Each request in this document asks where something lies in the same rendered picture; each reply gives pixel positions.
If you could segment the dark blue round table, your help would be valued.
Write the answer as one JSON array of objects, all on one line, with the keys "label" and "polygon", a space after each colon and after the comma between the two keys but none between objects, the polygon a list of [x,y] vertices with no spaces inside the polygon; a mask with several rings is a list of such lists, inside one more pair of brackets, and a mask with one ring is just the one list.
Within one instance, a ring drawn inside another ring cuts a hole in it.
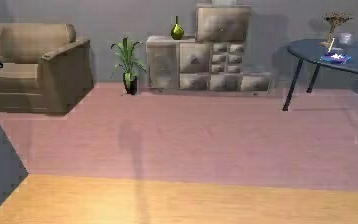
[{"label": "dark blue round table", "polygon": [[327,49],[321,46],[320,42],[320,39],[301,39],[292,41],[287,46],[288,52],[298,59],[298,63],[292,78],[290,88],[288,90],[286,100],[282,107],[283,111],[287,111],[289,109],[293,92],[299,78],[299,73],[304,62],[316,65],[313,76],[306,90],[307,93],[311,93],[314,89],[314,85],[321,67],[358,75],[358,41],[356,41],[354,45],[348,50],[348,60],[341,64],[332,64],[324,60]]}]

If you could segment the brown sofa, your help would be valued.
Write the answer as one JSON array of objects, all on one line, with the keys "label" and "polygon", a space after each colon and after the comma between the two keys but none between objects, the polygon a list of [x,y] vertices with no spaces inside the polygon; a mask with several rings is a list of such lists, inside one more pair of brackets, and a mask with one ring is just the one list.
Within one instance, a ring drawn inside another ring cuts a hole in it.
[{"label": "brown sofa", "polygon": [[94,87],[90,40],[71,24],[0,23],[0,112],[64,115]]}]

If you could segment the green vase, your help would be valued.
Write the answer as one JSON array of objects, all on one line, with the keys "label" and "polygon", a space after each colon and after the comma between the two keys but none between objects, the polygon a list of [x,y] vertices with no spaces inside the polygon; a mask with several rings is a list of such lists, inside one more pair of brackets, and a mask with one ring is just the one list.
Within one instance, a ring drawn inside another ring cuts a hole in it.
[{"label": "green vase", "polygon": [[183,36],[184,36],[184,30],[179,25],[178,17],[175,17],[175,24],[174,24],[173,28],[171,29],[171,37],[174,40],[181,40],[183,38]]}]

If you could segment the green house plant black pot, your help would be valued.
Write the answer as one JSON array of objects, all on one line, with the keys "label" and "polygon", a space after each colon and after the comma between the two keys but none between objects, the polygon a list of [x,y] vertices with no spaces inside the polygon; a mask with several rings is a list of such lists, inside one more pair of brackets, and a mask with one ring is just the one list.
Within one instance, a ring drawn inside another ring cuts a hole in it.
[{"label": "green house plant black pot", "polygon": [[136,95],[138,92],[138,73],[134,67],[137,66],[139,70],[147,72],[144,64],[134,55],[134,50],[139,44],[140,41],[133,41],[124,37],[120,42],[111,45],[111,49],[117,48],[115,55],[120,60],[119,63],[114,65],[114,69],[120,67],[123,70],[124,90],[129,95]]}]

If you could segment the blue plate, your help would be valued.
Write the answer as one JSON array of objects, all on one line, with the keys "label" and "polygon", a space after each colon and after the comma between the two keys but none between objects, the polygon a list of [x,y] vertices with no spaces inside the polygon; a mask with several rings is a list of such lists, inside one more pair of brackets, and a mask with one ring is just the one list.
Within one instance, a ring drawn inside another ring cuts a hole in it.
[{"label": "blue plate", "polygon": [[320,60],[330,64],[345,64],[351,57],[338,53],[327,53],[320,57]]}]

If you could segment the grey cup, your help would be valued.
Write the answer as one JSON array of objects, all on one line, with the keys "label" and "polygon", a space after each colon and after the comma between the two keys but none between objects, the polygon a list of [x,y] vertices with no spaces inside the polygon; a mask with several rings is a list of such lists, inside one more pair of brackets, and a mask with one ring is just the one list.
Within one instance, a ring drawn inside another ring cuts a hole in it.
[{"label": "grey cup", "polygon": [[352,45],[354,42],[354,34],[349,32],[339,33],[338,42],[343,45]]}]

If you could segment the brown dry plant statue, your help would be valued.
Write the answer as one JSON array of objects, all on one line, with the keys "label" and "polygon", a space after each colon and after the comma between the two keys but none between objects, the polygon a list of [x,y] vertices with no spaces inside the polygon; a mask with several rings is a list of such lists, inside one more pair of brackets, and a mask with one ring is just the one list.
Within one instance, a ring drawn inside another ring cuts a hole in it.
[{"label": "brown dry plant statue", "polygon": [[344,13],[344,12],[331,12],[327,13],[323,16],[323,19],[329,24],[329,30],[327,34],[327,38],[325,41],[320,43],[321,46],[329,46],[333,40],[333,33],[335,29],[346,23],[347,21],[353,18],[351,13]]}]

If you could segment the brown chest of drawers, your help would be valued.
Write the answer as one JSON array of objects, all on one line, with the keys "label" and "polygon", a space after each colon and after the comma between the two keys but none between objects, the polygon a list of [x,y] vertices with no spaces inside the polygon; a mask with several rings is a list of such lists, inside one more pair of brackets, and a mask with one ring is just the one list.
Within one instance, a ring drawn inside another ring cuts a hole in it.
[{"label": "brown chest of drawers", "polygon": [[244,63],[250,17],[249,5],[199,4],[193,36],[150,36],[147,85],[158,90],[269,91],[272,74]]}]

